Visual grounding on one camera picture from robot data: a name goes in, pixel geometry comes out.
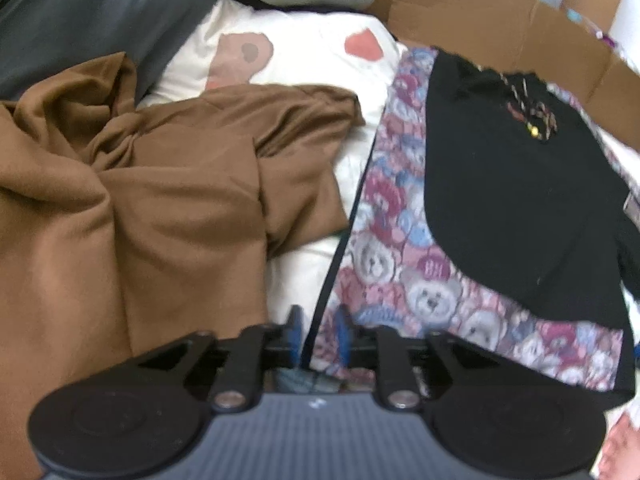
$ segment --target teddy bear print fabric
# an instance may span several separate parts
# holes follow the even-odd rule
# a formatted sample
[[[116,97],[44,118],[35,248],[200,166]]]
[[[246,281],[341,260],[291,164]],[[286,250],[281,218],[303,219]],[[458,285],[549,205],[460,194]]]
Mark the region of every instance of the teddy bear print fabric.
[[[400,63],[312,367],[347,380],[369,377],[340,365],[334,315],[344,304],[360,325],[391,326],[406,337],[446,330],[565,383],[612,389],[622,331],[538,319],[466,277],[435,243],[424,212],[424,165],[425,102],[436,56],[437,50],[414,49]]]

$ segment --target cardboard box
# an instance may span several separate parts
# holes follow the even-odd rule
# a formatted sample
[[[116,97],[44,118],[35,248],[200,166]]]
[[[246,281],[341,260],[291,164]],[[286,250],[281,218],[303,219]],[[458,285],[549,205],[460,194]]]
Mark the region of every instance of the cardboard box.
[[[536,72],[640,151],[640,76],[609,47],[538,0],[376,0],[401,40],[442,47],[502,72]]]

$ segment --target brown shirt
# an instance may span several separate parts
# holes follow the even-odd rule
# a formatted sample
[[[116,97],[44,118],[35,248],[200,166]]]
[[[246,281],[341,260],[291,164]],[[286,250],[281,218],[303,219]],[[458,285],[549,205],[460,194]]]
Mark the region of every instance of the brown shirt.
[[[240,85],[134,110],[124,54],[0,105],[0,479],[46,393],[194,330],[266,320],[268,254],[346,226],[354,94]]]

